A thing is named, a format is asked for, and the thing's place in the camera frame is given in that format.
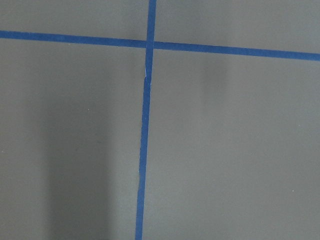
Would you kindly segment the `blue tape strip crosswise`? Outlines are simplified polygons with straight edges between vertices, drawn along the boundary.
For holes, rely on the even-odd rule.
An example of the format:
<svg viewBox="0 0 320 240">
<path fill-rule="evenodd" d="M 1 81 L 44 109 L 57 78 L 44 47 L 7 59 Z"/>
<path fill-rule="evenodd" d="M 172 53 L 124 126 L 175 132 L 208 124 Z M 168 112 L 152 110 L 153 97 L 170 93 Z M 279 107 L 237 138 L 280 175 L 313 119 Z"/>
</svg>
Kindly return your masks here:
<svg viewBox="0 0 320 240">
<path fill-rule="evenodd" d="M 53 34 L 53 33 L 20 32 L 20 31 L 7 31 L 7 30 L 1 30 L 0 37 L 2 39 L 129 47 L 129 48 L 141 48 L 141 49 L 144 49 L 147 46 L 147 42 L 145 40 L 93 37 L 93 36 L 77 36 L 77 35 Z M 320 60 L 320 55 L 318 53 L 190 44 L 190 43 L 155 41 L 153 44 L 153 48 L 156 50 L 281 58 L 281 59 L 306 60 L 306 61 L 316 61 L 316 62 Z"/>
</svg>

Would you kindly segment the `blue tape strip lengthwise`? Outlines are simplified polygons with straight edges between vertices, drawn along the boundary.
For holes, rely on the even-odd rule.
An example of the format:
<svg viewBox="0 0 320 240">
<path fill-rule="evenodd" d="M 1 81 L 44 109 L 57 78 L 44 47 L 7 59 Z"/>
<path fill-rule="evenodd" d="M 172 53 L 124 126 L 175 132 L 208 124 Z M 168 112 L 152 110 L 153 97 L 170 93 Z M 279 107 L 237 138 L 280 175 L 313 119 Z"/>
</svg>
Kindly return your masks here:
<svg viewBox="0 0 320 240">
<path fill-rule="evenodd" d="M 146 185 L 146 172 L 147 172 L 147 159 L 148 159 L 148 137 L 149 137 L 153 55 L 154 55 L 154 42 L 155 42 L 156 7 L 157 7 L 157 2 L 155 0 L 150 0 L 148 2 L 147 33 L 146 33 L 146 44 L 145 44 L 145 78 L 143 83 L 141 134 L 140 134 L 139 168 L 138 168 L 139 182 L 138 182 L 138 190 L 137 190 L 135 237 L 134 237 L 136 240 L 141 240 L 143 238 L 145 185 Z"/>
</svg>

